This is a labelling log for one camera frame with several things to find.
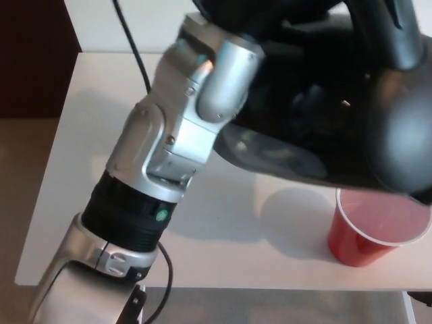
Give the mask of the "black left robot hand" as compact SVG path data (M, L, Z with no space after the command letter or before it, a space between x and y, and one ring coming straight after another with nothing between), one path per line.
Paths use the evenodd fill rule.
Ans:
M208 22L257 42L269 40L283 23L301 24L328 16L340 1L332 0L227 0L194 1Z

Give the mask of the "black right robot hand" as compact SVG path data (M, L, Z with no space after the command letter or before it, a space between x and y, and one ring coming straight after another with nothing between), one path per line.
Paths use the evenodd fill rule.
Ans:
M432 306L432 292L408 292L408 295L428 307Z

